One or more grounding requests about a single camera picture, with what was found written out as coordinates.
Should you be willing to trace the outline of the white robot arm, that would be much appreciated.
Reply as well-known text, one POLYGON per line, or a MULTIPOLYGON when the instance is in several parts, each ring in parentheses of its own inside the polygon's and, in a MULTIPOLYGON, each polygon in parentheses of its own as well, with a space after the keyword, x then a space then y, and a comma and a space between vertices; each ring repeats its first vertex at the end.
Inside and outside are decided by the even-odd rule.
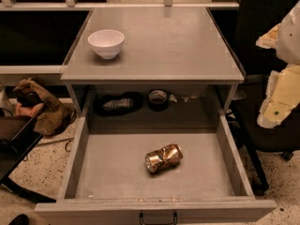
POLYGON ((259 37, 256 45, 275 49, 277 58, 287 63, 280 72, 270 73, 257 118, 260 127, 274 128, 300 103, 300 1, 281 23, 259 37))

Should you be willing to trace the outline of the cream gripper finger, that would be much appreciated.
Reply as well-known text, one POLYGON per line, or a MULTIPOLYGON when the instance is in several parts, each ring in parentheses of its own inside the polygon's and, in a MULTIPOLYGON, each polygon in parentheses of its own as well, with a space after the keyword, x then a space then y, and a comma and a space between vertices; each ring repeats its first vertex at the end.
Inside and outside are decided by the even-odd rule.
POLYGON ((264 49, 275 49, 278 46, 278 29, 280 24, 278 23, 267 33, 259 37, 256 41, 256 45, 264 49))
POLYGON ((300 67, 289 64, 272 71, 267 83, 257 124, 262 128, 279 126, 300 103, 300 67))

